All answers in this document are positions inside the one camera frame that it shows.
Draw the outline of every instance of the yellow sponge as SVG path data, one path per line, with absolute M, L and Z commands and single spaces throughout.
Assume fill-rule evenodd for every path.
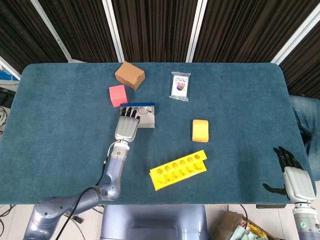
M 194 119 L 192 121 L 192 141 L 209 142 L 209 122 L 208 120 Z

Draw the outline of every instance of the tabletop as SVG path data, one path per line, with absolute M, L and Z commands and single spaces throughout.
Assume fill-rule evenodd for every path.
M 22 73 L 0 144 L 0 204 L 34 204 L 94 185 L 119 119 L 109 87 L 120 63 L 41 63 Z M 281 69 L 272 63 L 134 63 L 145 71 L 129 103 L 154 102 L 155 128 L 139 128 L 108 204 L 285 204 L 262 184 L 284 186 L 273 147 L 310 175 Z M 171 72 L 191 73 L 189 102 L 169 98 Z M 192 141 L 192 120 L 209 142 Z M 149 171 L 204 150 L 206 172 L 155 191 Z

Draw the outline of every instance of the brown cardboard box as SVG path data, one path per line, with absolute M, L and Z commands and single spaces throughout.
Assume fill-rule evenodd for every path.
M 237 226 L 242 222 L 242 220 L 244 221 L 246 220 L 246 217 L 244 217 L 242 214 L 232 212 L 232 211 L 226 211 L 218 227 L 214 231 L 213 239 L 229 240 L 231 236 L 234 234 L 234 231 L 236 230 Z M 248 223 L 259 227 L 257 224 L 250 221 L 249 219 L 248 219 Z M 263 230 L 261 227 L 259 228 L 266 233 L 269 240 L 278 239 L 272 236 L 271 234 L 269 234 L 267 231 Z
M 137 90 L 140 84 L 145 80 L 145 72 L 125 61 L 115 72 L 115 78 L 120 83 Z

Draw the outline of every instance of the dark curtain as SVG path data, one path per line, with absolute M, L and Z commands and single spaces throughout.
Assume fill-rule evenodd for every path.
M 112 3 L 126 61 L 186 61 L 197 0 Z
M 208 0 L 194 62 L 270 62 L 319 0 Z
M 0 0 L 0 56 L 20 74 L 29 64 L 67 61 L 30 0 Z
M 101 0 L 39 0 L 71 57 L 118 62 Z
M 320 99 L 320 22 L 280 64 L 290 94 Z

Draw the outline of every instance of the blue jeans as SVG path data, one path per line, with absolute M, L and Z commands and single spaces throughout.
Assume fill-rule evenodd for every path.
M 320 100 L 290 95 L 300 133 L 308 138 L 305 150 L 315 181 L 320 180 Z

